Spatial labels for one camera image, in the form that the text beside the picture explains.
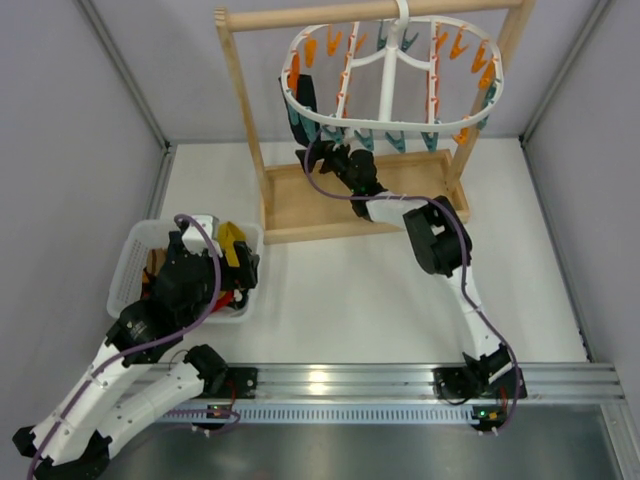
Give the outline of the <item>red santa sock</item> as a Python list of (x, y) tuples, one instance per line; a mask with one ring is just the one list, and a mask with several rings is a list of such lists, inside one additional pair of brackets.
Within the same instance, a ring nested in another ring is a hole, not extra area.
[(241, 297), (241, 294), (236, 290), (229, 290), (221, 294), (211, 312), (217, 312), (223, 308), (229, 307), (231, 304), (234, 304), (238, 298)]

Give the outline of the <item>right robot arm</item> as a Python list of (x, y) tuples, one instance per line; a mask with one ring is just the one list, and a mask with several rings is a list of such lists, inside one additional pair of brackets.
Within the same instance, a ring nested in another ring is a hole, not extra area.
[(426, 274), (442, 278), (458, 302), (471, 338), (463, 365), (441, 368), (434, 378), (437, 396), (452, 404), (474, 398), (516, 401), (526, 396), (524, 376), (513, 349), (490, 323), (472, 274), (472, 241), (455, 208), (445, 196), (428, 199), (384, 188), (377, 178), (373, 154), (352, 151), (332, 141), (316, 140), (299, 151), (303, 172), (315, 165), (334, 175), (349, 191), (357, 217), (395, 226), (406, 232), (417, 264)]

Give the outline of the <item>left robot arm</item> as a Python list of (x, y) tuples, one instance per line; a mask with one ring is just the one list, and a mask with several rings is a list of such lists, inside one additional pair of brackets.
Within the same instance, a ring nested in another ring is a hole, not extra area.
[(109, 329), (87, 373), (44, 420), (18, 429), (13, 443), (30, 459), (30, 479), (96, 479), (122, 448), (182, 402), (229, 387), (229, 366), (196, 345), (159, 380), (126, 398), (186, 333), (212, 313), (245, 305), (258, 283), (260, 257), (234, 225), (188, 246), (172, 229), (140, 298)]

